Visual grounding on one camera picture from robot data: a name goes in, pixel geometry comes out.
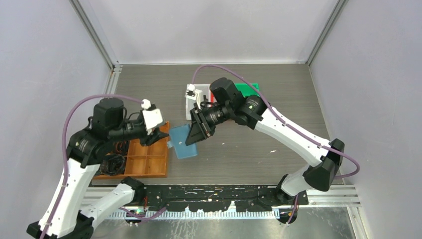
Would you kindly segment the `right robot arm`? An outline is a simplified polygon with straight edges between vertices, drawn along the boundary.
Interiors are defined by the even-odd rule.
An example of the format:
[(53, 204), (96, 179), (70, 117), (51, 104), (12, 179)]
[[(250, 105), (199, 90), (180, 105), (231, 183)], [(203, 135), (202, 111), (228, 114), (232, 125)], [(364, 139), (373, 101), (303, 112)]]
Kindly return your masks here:
[(320, 138), (298, 126), (279, 113), (263, 97), (245, 97), (235, 83), (219, 78), (210, 84), (215, 102), (200, 101), (200, 92), (188, 84), (185, 97), (194, 101), (190, 110), (191, 126), (185, 144), (192, 145), (214, 135), (218, 124), (232, 120), (238, 125), (262, 132), (287, 146), (307, 165), (282, 177), (275, 197), (284, 205), (291, 203), (300, 192), (315, 189), (327, 192), (342, 163), (344, 143)]

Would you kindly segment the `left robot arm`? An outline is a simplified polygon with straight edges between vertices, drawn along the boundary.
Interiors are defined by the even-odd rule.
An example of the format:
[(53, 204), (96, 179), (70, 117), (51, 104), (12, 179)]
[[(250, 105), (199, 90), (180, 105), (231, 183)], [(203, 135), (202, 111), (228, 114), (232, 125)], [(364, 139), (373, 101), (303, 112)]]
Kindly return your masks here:
[(82, 207), (85, 192), (95, 174), (117, 142), (138, 139), (142, 146), (151, 146), (168, 136), (160, 127), (165, 123), (161, 110), (147, 99), (138, 100), (141, 109), (131, 120), (124, 107), (123, 95), (99, 94), (89, 124), (66, 137), (68, 125), (76, 109), (65, 119), (62, 131), (64, 167), (50, 205), (43, 217), (27, 228), (35, 239), (89, 239), (95, 229), (113, 212), (127, 204), (145, 202), (144, 184), (125, 177), (110, 193), (95, 203)]

